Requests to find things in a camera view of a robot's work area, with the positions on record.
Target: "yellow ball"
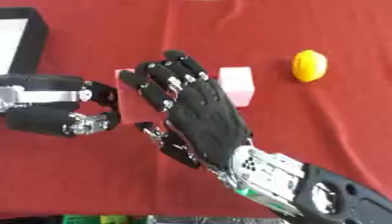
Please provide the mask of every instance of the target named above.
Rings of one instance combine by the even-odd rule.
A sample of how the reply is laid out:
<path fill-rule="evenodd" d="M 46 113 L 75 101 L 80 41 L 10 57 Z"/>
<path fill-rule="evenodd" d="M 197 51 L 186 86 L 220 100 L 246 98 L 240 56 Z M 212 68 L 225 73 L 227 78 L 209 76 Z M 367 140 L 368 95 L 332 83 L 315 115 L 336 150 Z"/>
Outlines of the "yellow ball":
<path fill-rule="evenodd" d="M 315 81 L 326 74 L 327 59 L 313 50 L 299 52 L 292 61 L 292 72 L 302 82 Z"/>

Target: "metal joint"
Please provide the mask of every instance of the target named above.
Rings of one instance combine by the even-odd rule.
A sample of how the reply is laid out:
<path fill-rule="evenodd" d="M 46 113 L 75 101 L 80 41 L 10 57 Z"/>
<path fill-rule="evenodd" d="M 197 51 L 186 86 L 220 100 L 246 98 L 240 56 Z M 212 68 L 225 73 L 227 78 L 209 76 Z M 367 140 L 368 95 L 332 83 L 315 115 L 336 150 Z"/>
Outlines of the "metal joint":
<path fill-rule="evenodd" d="M 82 115 L 71 113 L 75 124 L 68 127 L 75 135 L 91 135 L 109 128 L 109 120 L 105 115 Z"/>
<path fill-rule="evenodd" d="M 298 183 L 305 177 L 303 164 L 283 154 L 268 154 L 253 145 L 238 147 L 231 157 L 229 175 L 235 190 L 279 213 L 301 215 L 292 205 Z"/>
<path fill-rule="evenodd" d="M 199 77 L 203 80 L 203 81 L 207 81 L 209 79 L 208 74 L 206 74 L 205 72 L 200 72 L 199 73 Z"/>
<path fill-rule="evenodd" d="M 93 97 L 93 92 L 91 90 L 83 87 L 81 89 L 81 91 L 79 91 L 78 95 L 79 95 L 79 99 L 82 102 L 88 102 Z"/>
<path fill-rule="evenodd" d="M 167 81 L 169 82 L 169 88 L 172 91 L 174 91 L 176 93 L 179 93 L 180 91 L 182 91 L 181 81 L 179 79 L 177 79 L 176 77 L 172 76 Z"/>
<path fill-rule="evenodd" d="M 143 132 L 149 135 L 153 140 L 158 142 L 159 145 L 164 145 L 164 138 L 167 136 L 167 134 L 162 132 L 159 127 L 143 129 Z"/>
<path fill-rule="evenodd" d="M 191 76 L 189 73 L 185 75 L 185 80 L 186 80 L 185 83 L 186 85 L 196 81 L 196 79 L 193 76 Z"/>

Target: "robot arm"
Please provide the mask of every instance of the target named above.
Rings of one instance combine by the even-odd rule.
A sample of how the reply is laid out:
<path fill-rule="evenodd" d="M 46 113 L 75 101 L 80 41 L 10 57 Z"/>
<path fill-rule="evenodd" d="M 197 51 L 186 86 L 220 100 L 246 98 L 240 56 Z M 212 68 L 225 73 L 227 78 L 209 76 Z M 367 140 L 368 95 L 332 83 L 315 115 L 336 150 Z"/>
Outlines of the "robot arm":
<path fill-rule="evenodd" d="M 392 202 L 348 178 L 282 154 L 258 150 L 251 132 L 215 80 L 189 56 L 167 51 L 120 78 L 158 111 L 166 131 L 136 126 L 166 155 L 191 168 L 205 167 L 227 187 L 270 208 L 290 223 L 381 224 Z"/>
<path fill-rule="evenodd" d="M 0 75 L 0 114 L 11 130 L 74 137 L 113 129 L 120 120 L 116 90 L 98 82 L 59 75 Z M 76 113 L 81 102 L 97 102 L 110 111 Z"/>

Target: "metal bracket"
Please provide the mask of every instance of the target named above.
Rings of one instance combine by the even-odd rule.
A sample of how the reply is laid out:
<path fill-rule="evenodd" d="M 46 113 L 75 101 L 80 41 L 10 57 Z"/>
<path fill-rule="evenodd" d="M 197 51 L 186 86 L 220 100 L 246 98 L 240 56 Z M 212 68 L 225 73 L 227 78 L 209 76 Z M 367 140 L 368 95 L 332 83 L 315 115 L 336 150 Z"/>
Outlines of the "metal bracket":
<path fill-rule="evenodd" d="M 75 124 L 63 127 L 64 132 L 73 132 L 75 135 L 91 135 L 109 128 L 109 120 L 105 115 L 82 115 L 71 113 Z"/>
<path fill-rule="evenodd" d="M 24 87 L 0 87 L 0 113 L 17 106 L 28 106 L 32 103 L 78 102 L 89 101 L 91 90 L 81 91 L 25 91 Z"/>
<path fill-rule="evenodd" d="M 193 169 L 198 168 L 200 163 L 193 153 L 186 146 L 186 143 L 172 130 L 163 132 L 156 127 L 153 122 L 140 122 L 136 126 L 144 133 L 148 134 L 160 147 L 161 151 L 168 157 L 179 161 Z"/>
<path fill-rule="evenodd" d="M 268 154 L 253 145 L 237 148 L 229 172 L 238 181 L 235 190 L 281 214 L 301 215 L 291 204 L 300 179 L 305 177 L 303 164 L 283 154 Z"/>

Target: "pink block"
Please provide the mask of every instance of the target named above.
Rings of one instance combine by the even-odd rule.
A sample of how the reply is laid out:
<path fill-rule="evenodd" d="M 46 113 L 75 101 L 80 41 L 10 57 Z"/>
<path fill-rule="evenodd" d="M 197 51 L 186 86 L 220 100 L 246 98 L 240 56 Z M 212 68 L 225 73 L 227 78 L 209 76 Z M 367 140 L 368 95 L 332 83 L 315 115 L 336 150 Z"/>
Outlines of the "pink block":
<path fill-rule="evenodd" d="M 237 107 L 247 107 L 255 93 L 250 67 L 222 67 L 218 82 L 231 102 Z"/>

